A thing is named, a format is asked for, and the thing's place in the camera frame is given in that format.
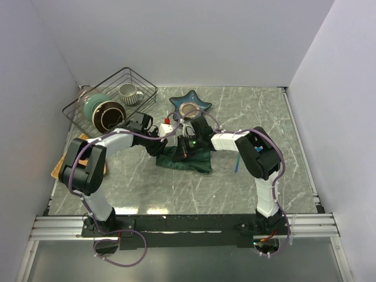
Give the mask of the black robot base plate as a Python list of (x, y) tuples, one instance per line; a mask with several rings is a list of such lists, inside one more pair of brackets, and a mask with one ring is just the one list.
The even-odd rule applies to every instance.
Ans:
[(111, 231), (99, 231), (86, 219), (81, 235), (96, 241), (109, 238), (120, 250), (149, 247), (236, 246), (252, 248), (254, 238), (289, 232), (286, 218), (256, 214), (117, 215)]

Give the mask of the dark green cloth napkin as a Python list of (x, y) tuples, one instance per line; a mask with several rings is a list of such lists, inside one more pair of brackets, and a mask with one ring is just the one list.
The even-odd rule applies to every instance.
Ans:
[(209, 149), (198, 149), (187, 159), (179, 160), (174, 163), (173, 156), (176, 150), (177, 146), (165, 147), (163, 152), (156, 156), (156, 166), (173, 170), (195, 171), (203, 174), (212, 172), (211, 152)]

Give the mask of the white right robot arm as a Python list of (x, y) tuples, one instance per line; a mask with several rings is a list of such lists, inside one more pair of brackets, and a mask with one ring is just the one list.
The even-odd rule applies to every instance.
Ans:
[(198, 150), (231, 151), (240, 154), (248, 172), (255, 178), (257, 190), (257, 228), (263, 234), (270, 234), (277, 228), (278, 212), (277, 186), (275, 179), (281, 166), (281, 158), (269, 135), (262, 127), (254, 127), (252, 131), (237, 132), (213, 130), (204, 117), (191, 122), (194, 135), (177, 138), (177, 150), (173, 155), (174, 162), (185, 161), (198, 155)]

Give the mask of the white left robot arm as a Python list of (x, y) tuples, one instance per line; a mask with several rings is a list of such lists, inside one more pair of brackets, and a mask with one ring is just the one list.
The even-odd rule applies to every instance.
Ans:
[(58, 179), (70, 193), (80, 198), (96, 230), (103, 236), (110, 236), (116, 230), (116, 213), (105, 195), (100, 191), (106, 159), (117, 152), (133, 146), (143, 146), (151, 156), (158, 155), (167, 144), (167, 137), (174, 128), (162, 123), (149, 131), (153, 118), (138, 113), (126, 127), (94, 139), (74, 138), (66, 151)]

